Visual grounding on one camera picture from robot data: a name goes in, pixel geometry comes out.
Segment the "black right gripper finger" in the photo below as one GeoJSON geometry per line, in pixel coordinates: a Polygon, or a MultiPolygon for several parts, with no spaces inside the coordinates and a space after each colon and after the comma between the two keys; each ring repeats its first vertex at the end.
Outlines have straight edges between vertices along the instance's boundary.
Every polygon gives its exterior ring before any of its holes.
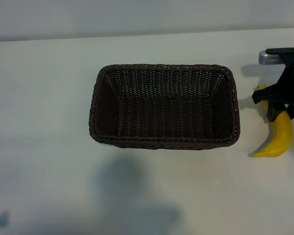
{"type": "Polygon", "coordinates": [[[276,102],[277,101],[277,88],[276,86],[257,86],[252,95],[254,103],[261,101],[276,102]]]}
{"type": "Polygon", "coordinates": [[[274,122],[276,118],[284,112],[284,104],[277,102],[268,103],[268,121],[274,122]]]}

